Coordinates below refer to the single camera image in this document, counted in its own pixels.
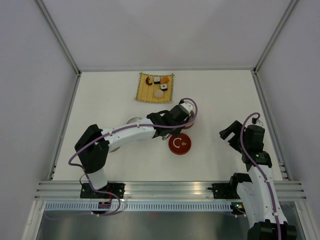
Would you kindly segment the metal tongs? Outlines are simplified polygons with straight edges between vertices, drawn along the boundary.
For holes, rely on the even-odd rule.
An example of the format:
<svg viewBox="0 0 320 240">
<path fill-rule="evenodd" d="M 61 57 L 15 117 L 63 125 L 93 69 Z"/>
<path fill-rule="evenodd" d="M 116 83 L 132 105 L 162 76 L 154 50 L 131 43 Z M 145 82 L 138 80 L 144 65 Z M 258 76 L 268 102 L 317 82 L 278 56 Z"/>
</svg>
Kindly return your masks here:
<svg viewBox="0 0 320 240">
<path fill-rule="evenodd" d="M 170 138 L 171 136 L 172 136 L 172 135 L 169 133 L 169 134 L 163 136 L 163 137 L 162 137 L 162 140 L 165 141 L 165 140 L 167 140 L 168 138 Z"/>
</svg>

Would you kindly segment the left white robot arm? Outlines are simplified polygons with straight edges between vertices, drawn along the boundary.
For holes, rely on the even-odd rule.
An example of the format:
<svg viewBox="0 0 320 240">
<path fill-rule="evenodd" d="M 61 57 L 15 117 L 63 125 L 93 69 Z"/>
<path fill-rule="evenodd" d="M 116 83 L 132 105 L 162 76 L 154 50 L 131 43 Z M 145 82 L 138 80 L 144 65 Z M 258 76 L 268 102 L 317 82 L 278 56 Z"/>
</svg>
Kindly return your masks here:
<svg viewBox="0 0 320 240">
<path fill-rule="evenodd" d="M 97 124 L 90 125 L 74 149 L 92 184 L 92 193 L 98 198 L 104 198 L 109 193 L 103 168 L 110 152 L 130 142 L 178 135 L 191 119 L 193 108 L 191 103 L 182 101 L 171 110 L 150 113 L 121 127 L 103 130 Z"/>
</svg>

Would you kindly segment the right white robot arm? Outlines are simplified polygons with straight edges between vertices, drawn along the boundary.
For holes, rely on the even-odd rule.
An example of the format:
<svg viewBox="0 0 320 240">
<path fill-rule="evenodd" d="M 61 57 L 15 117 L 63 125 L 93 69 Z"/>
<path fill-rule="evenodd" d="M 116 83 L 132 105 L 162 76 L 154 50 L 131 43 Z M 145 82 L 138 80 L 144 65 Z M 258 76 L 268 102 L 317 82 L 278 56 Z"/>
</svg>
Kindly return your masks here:
<svg viewBox="0 0 320 240">
<path fill-rule="evenodd" d="M 219 132 L 220 138 L 241 154 L 246 173 L 234 173 L 230 178 L 228 192 L 240 198 L 249 223 L 249 240 L 295 240 L 297 229 L 288 223 L 273 181 L 272 161 L 264 151 L 265 129 L 258 125 L 243 126 L 234 121 Z"/>
</svg>

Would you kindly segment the white bun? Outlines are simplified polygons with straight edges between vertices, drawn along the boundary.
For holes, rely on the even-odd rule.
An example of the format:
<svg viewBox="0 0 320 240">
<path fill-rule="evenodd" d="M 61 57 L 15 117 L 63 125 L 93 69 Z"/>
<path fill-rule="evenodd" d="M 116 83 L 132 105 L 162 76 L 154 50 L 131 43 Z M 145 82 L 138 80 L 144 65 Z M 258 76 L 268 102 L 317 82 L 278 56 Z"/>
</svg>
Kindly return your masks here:
<svg viewBox="0 0 320 240">
<path fill-rule="evenodd" d="M 161 99 L 164 96 L 164 92 L 161 89 L 157 89 L 153 92 L 153 97 L 156 99 Z"/>
</svg>

